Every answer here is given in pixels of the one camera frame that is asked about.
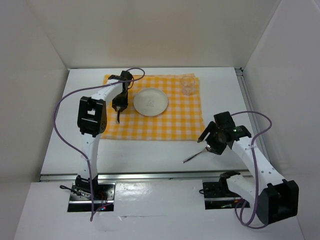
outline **fork handle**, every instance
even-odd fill
[[[196,153],[195,155],[192,155],[192,156],[186,158],[185,160],[183,160],[182,163],[185,164],[186,162],[190,161],[190,160],[193,159],[194,157],[196,157],[196,156],[198,156],[199,154],[202,154],[202,153],[204,153],[204,152],[206,152],[206,151],[207,151],[206,149],[203,149],[202,151]]]

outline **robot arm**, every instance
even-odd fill
[[[256,179],[254,165],[257,163],[258,198],[256,199],[256,185],[244,178],[238,172],[222,174],[221,178],[227,186],[225,189],[240,195],[251,206],[258,201],[257,216],[265,224],[272,224],[283,219],[296,216],[298,213],[299,187],[295,181],[286,179],[275,170],[256,144],[252,145],[252,138],[244,126],[236,126],[230,113],[223,112],[214,116],[215,122],[210,122],[198,142],[205,139],[211,147],[211,152],[221,155],[227,146],[230,147],[244,162],[253,178]]]
[[[132,80],[128,71],[122,71],[120,76],[111,75],[107,84],[118,81]],[[77,125],[80,128],[82,152],[90,162],[93,189],[98,187],[97,155],[101,134],[107,127],[107,105],[112,101],[112,107],[117,111],[117,123],[120,112],[128,107],[128,82],[114,84],[101,88],[91,97],[83,96],[79,103]],[[84,156],[81,156],[80,169],[75,180],[77,189],[90,193],[89,169]]]

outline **plate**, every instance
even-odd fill
[[[157,88],[145,88],[134,96],[133,106],[138,113],[144,116],[157,116],[166,110],[168,97]]]

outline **fork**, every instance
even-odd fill
[[[200,151],[200,152],[196,153],[195,155],[192,155],[192,156],[186,158],[185,160],[183,160],[182,163],[185,164],[186,162],[189,162],[191,159],[195,158],[195,157],[198,156],[199,154],[202,154],[202,153],[205,153],[205,152],[209,152],[210,149],[211,149],[211,147],[208,145],[208,146],[206,146],[202,151]]]

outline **wall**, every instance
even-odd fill
[[[0,233],[13,239],[68,74],[23,0],[0,1]]]
[[[280,0],[27,0],[70,68],[244,67]]]
[[[300,187],[298,219],[306,240],[320,236],[319,66],[319,7],[313,0],[282,0],[244,77],[253,108],[274,122],[264,136],[271,162]]]

